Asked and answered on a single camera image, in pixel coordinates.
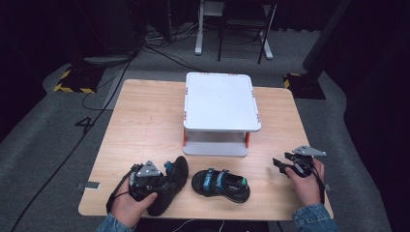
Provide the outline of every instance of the teal buckle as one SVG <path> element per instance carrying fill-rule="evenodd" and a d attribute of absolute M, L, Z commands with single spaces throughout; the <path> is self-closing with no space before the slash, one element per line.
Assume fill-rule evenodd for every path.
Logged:
<path fill-rule="evenodd" d="M 208 168 L 208 172 L 206 173 L 205 176 L 205 181 L 203 184 L 203 189 L 205 191 L 211 191 L 211 182 L 212 182 L 212 175 L 214 174 L 214 168 Z"/>
<path fill-rule="evenodd" d="M 229 172 L 229 170 L 223 169 L 220 172 L 220 174 L 218 175 L 218 177 L 217 177 L 217 190 L 218 191 L 223 191 L 223 183 L 222 183 L 223 176 L 228 172 Z"/>

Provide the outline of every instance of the black cable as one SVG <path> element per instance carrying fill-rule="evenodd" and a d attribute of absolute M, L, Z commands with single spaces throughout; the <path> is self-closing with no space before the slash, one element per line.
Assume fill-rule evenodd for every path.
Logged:
<path fill-rule="evenodd" d="M 281 227 L 281 225 L 280 225 L 280 222 L 278 222 L 278 221 L 277 221 L 277 226 L 278 226 L 278 228 L 279 228 L 279 231 L 280 231 L 280 232 L 283 232 L 283 229 L 282 229 L 282 227 Z"/>
<path fill-rule="evenodd" d="M 127 180 L 127 178 L 129 178 L 129 176 L 133 173 L 133 171 L 138 170 L 140 167 L 139 165 L 135 164 L 131 170 L 129 172 L 127 172 L 126 175 L 123 176 L 123 178 L 121 179 L 120 183 L 118 183 L 117 187 L 115 188 L 115 190 L 113 192 L 111 192 L 111 194 L 108 197 L 108 201 L 105 204 L 105 208 L 106 208 L 106 212 L 109 213 L 112 210 L 112 205 L 114 204 L 114 200 L 120 196 L 123 195 L 125 193 L 130 193 L 129 191 L 120 193 L 119 195 L 116 196 L 117 191 L 120 189 L 120 187 L 124 184 L 124 182 Z"/>
<path fill-rule="evenodd" d="M 133 56 L 129 55 L 125 59 L 112 60 L 112 61 L 91 61 L 91 60 L 87 60 L 87 59 L 84 59 L 84 61 L 87 62 L 88 64 L 90 64 L 91 66 L 95 67 L 95 68 L 109 68 L 109 67 L 113 67 L 113 66 L 126 64 L 127 62 L 130 61 L 130 59 L 133 59 L 132 57 Z"/>
<path fill-rule="evenodd" d="M 316 167 L 313 166 L 313 171 L 310 167 L 309 169 L 311 170 L 311 173 L 313 173 L 314 177 L 316 178 L 317 185 L 319 186 L 319 191 L 320 191 L 320 202 L 322 204 L 325 204 L 325 184 L 323 184 L 322 180 L 319 177 L 319 172 L 317 171 Z"/>
<path fill-rule="evenodd" d="M 129 191 L 125 191 L 125 192 L 123 192 L 123 193 L 120 193 L 120 194 L 116 195 L 116 196 L 114 197 L 114 199 L 118 198 L 119 196 L 125 195 L 125 194 L 127 194 L 127 193 L 130 193 L 130 192 L 129 192 Z"/>
<path fill-rule="evenodd" d="M 198 23 L 194 24 L 192 27 L 188 28 L 185 31 L 181 31 L 181 29 L 173 29 L 176 30 L 175 33 L 171 34 L 171 41 L 167 41 L 163 36 L 160 36 L 158 33 L 155 33 L 155 31 L 150 31 L 149 33 L 153 33 L 154 35 L 152 36 L 152 38 L 147 38 L 145 37 L 145 44 L 148 44 L 151 47 L 168 47 L 171 44 L 174 44 L 176 42 L 181 42 L 184 40 L 187 40 L 189 37 L 193 36 L 193 28 L 197 25 Z M 152 44 L 152 43 L 147 43 L 147 41 L 155 41 L 155 40 L 161 40 L 160 44 Z"/>
<path fill-rule="evenodd" d="M 119 53 L 119 52 L 124 52 L 124 53 L 134 53 L 138 47 L 136 47 L 133 50 L 125 50 L 124 48 L 119 48 L 119 47 L 111 47 L 108 46 L 101 38 L 100 36 L 97 34 L 97 32 L 94 30 L 93 26 L 91 25 L 90 20 L 88 19 L 87 15 L 85 14 L 85 12 L 82 10 L 81 6 L 78 4 L 77 0 L 74 0 L 75 4 L 77 5 L 79 11 L 81 12 L 82 16 L 84 17 L 85 21 L 87 22 L 88 27 L 90 28 L 90 30 L 93 32 L 94 36 L 96 37 L 96 39 L 108 50 L 111 50 L 115 53 Z"/>
<path fill-rule="evenodd" d="M 139 232 L 148 232 L 153 231 L 153 229 L 159 229 L 154 221 L 144 223 L 142 227 L 136 226 Z M 247 225 L 243 224 L 242 221 L 239 220 L 207 220 L 207 219 L 187 219 L 185 221 L 181 221 L 180 224 L 172 223 L 168 228 L 164 231 L 168 232 L 186 232 L 186 231 L 237 231 L 237 232 L 248 232 L 253 231 L 252 228 L 255 228 L 255 225 Z"/>
<path fill-rule="evenodd" d="M 114 79 L 117 77 L 117 75 L 120 73 L 120 70 L 124 67 L 124 65 L 125 65 L 125 64 L 123 64 L 123 65 L 118 69 L 117 73 L 116 73 L 112 78 L 110 78 L 109 80 L 107 80 L 106 83 L 104 83 L 104 84 L 100 85 L 99 87 L 97 87 L 97 90 L 101 89 L 103 86 L 105 86 L 106 84 L 108 84 L 109 82 L 111 82 L 112 80 L 114 80 Z M 84 99 L 82 100 L 82 106 L 83 106 L 84 108 L 86 108 L 86 109 L 89 109 L 89 110 L 96 110 L 96 111 L 102 110 L 102 109 L 91 108 L 91 107 L 88 107 L 88 106 L 85 105 L 85 100 L 86 100 L 86 99 L 88 98 L 88 96 L 90 96 L 90 95 L 91 95 L 91 93 L 88 93 L 88 94 L 84 97 Z"/>
<path fill-rule="evenodd" d="M 171 61 L 177 63 L 178 65 L 181 65 L 181 66 L 186 67 L 186 68 L 188 68 L 188 69 L 192 69 L 192 70 L 199 71 L 199 72 L 201 72 L 201 73 L 207 73 L 206 71 L 203 71 L 203 70 L 201 70 L 201 69 L 199 69 L 199 68 L 197 68 L 197 67 L 195 67 L 195 66 L 193 66 L 193 65 L 190 65 L 188 62 L 184 61 L 184 60 L 181 59 L 180 57 L 175 56 L 175 57 L 177 57 L 178 59 L 182 60 L 184 63 L 186 63 L 186 64 L 188 64 L 188 65 L 182 64 L 181 62 L 179 62 L 179 61 L 177 61 L 177 60 L 175 60 L 175 59 L 173 59 L 173 58 L 170 57 L 170 56 L 174 56 L 174 55 L 170 55 L 170 54 L 166 54 L 166 53 L 160 52 L 160 51 L 158 51 L 158 50 L 156 50 L 156 49 L 154 49 L 154 48 L 152 48 L 151 46 L 146 45 L 146 44 L 145 44 L 144 46 L 145 46 L 146 48 L 148 48 L 148 49 L 150 49 L 150 50 L 153 50 L 153 51 L 157 52 L 158 54 L 160 54 L 160 55 L 162 55 L 162 56 L 168 58 L 169 60 L 171 60 Z"/>
<path fill-rule="evenodd" d="M 99 120 L 99 118 L 102 116 L 102 114 L 105 112 L 106 108 L 108 107 L 109 103 L 112 101 L 112 99 L 114 98 L 114 95 L 116 93 L 116 91 L 118 90 L 118 87 L 121 83 L 121 80 L 124 77 L 124 74 L 128 68 L 128 66 L 130 65 L 132 59 L 129 61 L 129 63 L 126 65 L 126 67 L 123 70 L 123 73 L 121 75 L 120 81 L 118 82 L 117 87 L 114 90 L 114 93 L 112 94 L 111 98 L 108 100 L 108 102 L 106 103 L 105 107 L 103 108 L 103 110 L 97 115 L 96 119 L 93 121 L 93 123 L 91 125 L 95 125 L 95 123 Z M 60 165 L 57 167 L 57 169 L 51 174 L 51 176 L 47 179 L 47 181 L 42 185 L 42 187 L 37 191 L 37 193 L 33 196 L 33 198 L 30 200 L 30 202 L 26 205 L 26 207 L 24 208 L 24 210 L 21 212 L 21 214 L 18 216 L 17 221 L 15 222 L 13 228 L 12 228 L 12 232 L 15 231 L 15 229 L 17 228 L 18 224 L 20 223 L 20 221 L 22 220 L 23 216 L 25 215 L 25 213 L 27 212 L 27 210 L 30 208 L 30 206 L 33 204 L 33 202 L 37 199 L 37 197 L 40 195 L 40 193 L 45 189 L 45 187 L 51 182 L 51 180 L 54 178 L 54 176 L 60 171 L 60 169 L 64 166 L 64 164 L 66 164 L 67 160 L 69 160 L 69 158 L 72 156 L 72 154 L 74 153 L 74 151 L 78 148 L 78 146 L 81 144 L 82 140 L 84 140 L 85 136 L 88 134 L 88 132 L 91 130 L 92 127 L 89 127 L 87 130 L 84 131 L 84 133 L 82 134 L 82 136 L 80 137 L 80 139 L 77 141 L 77 143 L 74 145 L 74 147 L 70 150 L 69 154 L 66 156 L 66 158 L 60 163 Z"/>

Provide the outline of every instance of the black strap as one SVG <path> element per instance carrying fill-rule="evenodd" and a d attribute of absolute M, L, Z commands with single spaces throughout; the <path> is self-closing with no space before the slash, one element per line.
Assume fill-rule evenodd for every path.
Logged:
<path fill-rule="evenodd" d="M 116 198 L 116 194 L 118 189 L 120 188 L 120 186 L 123 185 L 123 183 L 127 180 L 127 178 L 131 175 L 131 173 L 133 171 L 138 170 L 139 168 L 141 168 L 140 165 L 134 164 L 131 168 L 131 170 L 123 177 L 123 179 L 120 181 L 120 183 L 118 184 L 118 186 L 115 188 L 115 190 L 109 195 L 108 201 L 105 204 L 105 208 L 106 208 L 106 212 L 109 213 L 111 212 L 112 209 L 112 204 L 114 203 L 114 200 Z"/>
<path fill-rule="evenodd" d="M 324 205 L 325 204 L 325 184 L 323 184 L 322 180 L 320 180 L 316 167 L 313 166 L 313 169 L 311 171 L 314 177 L 316 177 L 316 182 L 317 182 L 317 185 L 319 186 L 320 202 Z"/>

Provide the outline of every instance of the chair leg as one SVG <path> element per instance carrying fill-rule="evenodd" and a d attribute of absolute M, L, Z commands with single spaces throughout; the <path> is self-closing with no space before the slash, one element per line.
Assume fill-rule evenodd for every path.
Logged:
<path fill-rule="evenodd" d="M 223 28 L 220 30 L 220 50 L 218 52 L 218 61 L 220 61 L 220 54 L 222 52 L 222 43 L 223 43 Z"/>
<path fill-rule="evenodd" d="M 266 43 L 267 40 L 268 40 L 268 32 L 265 31 L 265 33 L 263 33 L 262 47 L 261 47 L 260 52 L 259 52 L 259 59 L 257 60 L 258 65 L 260 64 L 260 60 L 262 59 L 262 53 L 265 50 L 265 43 Z"/>
<path fill-rule="evenodd" d="M 255 38 L 253 38 L 253 41 L 255 42 L 260 36 L 260 32 L 262 31 L 262 29 L 259 29 L 259 31 L 257 32 Z"/>

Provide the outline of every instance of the denim sleeve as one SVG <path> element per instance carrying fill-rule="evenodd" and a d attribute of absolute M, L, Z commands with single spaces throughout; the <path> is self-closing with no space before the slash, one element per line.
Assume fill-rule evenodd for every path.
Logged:
<path fill-rule="evenodd" d="M 115 218 L 111 213 L 109 213 L 105 219 L 99 225 L 96 232 L 134 232 L 131 229 L 121 223 L 117 218 Z"/>
<path fill-rule="evenodd" d="M 322 204 L 305 206 L 293 214 L 298 232 L 331 231 L 337 232 L 337 226 Z"/>

